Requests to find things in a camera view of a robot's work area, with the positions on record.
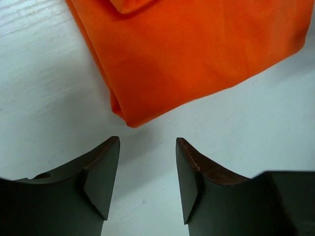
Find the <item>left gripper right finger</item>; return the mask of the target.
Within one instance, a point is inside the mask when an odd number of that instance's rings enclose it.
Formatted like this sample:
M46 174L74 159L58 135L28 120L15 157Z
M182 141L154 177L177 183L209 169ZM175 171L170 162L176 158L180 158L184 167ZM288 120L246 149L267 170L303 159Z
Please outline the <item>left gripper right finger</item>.
M191 236L312 236L315 174L239 175L176 140L184 223Z

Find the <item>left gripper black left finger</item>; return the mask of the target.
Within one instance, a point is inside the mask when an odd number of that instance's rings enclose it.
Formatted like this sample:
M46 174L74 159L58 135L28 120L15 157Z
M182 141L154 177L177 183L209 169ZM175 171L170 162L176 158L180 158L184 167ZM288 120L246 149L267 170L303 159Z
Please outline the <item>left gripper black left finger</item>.
M109 215L119 154L120 139L113 136L32 179L2 178L1 235L101 235Z

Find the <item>orange t shirt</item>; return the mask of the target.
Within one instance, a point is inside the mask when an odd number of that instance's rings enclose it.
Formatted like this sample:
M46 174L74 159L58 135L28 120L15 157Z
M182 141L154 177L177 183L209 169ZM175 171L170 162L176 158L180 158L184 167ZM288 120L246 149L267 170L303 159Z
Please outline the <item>orange t shirt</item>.
M109 89L139 127L297 53L312 0L69 0Z

